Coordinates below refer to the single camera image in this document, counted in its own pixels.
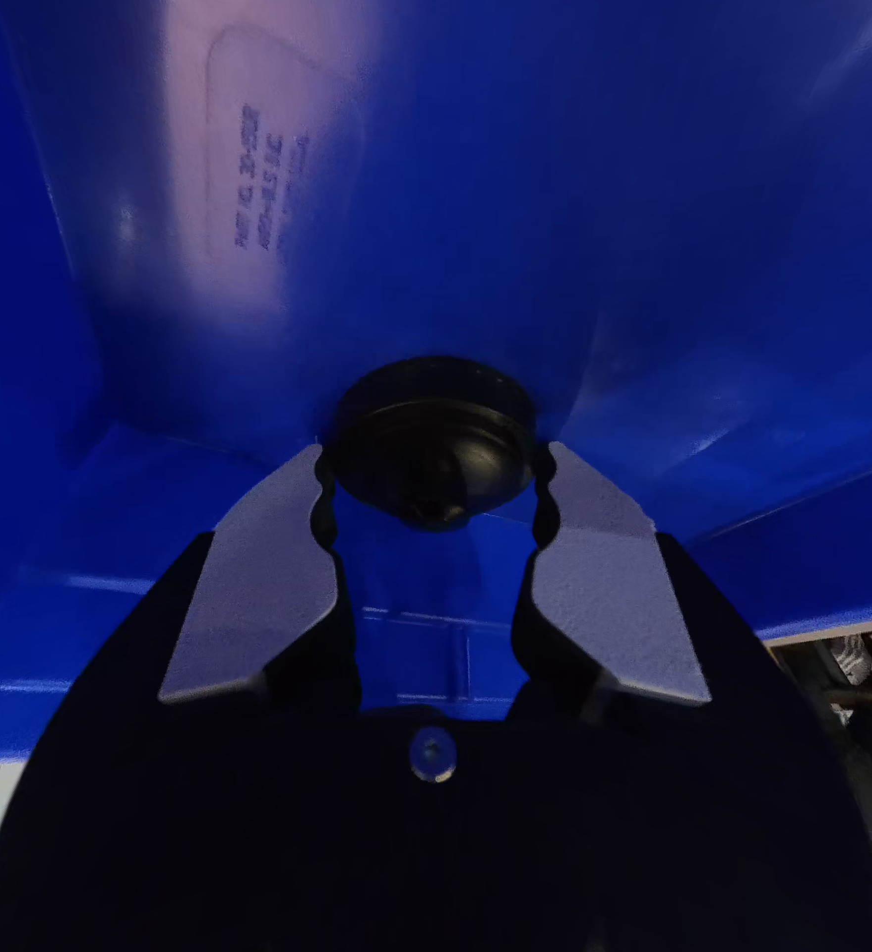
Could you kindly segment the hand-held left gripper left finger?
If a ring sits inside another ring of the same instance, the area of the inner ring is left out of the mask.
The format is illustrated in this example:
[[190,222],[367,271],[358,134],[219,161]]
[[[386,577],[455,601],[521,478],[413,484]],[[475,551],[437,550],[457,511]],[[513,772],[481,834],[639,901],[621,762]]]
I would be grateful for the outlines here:
[[334,550],[334,478],[306,446],[216,526],[158,692],[166,706],[266,695],[278,708],[362,699],[355,620]]

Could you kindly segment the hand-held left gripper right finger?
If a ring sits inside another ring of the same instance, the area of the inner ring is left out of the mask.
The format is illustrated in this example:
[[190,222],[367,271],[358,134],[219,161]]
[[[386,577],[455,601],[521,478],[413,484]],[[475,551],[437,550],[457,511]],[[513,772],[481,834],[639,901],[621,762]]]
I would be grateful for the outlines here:
[[622,693],[707,705],[653,520],[563,443],[539,449],[534,473],[535,547],[511,626],[525,674],[572,715]]

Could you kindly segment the black bottle lid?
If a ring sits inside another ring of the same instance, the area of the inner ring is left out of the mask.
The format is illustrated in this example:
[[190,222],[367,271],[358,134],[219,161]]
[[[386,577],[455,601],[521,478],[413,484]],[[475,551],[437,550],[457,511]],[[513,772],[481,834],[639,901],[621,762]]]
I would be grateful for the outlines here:
[[389,363],[338,400],[321,434],[336,483],[411,530],[458,530],[533,478],[537,411],[512,377],[447,355]]

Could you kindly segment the blue plastic bin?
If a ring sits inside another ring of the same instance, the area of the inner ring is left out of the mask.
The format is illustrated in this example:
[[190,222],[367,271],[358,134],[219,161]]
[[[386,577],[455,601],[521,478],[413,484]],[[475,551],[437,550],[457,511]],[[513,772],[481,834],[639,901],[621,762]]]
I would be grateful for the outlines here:
[[0,764],[424,355],[764,639],[872,623],[872,2],[0,2]]

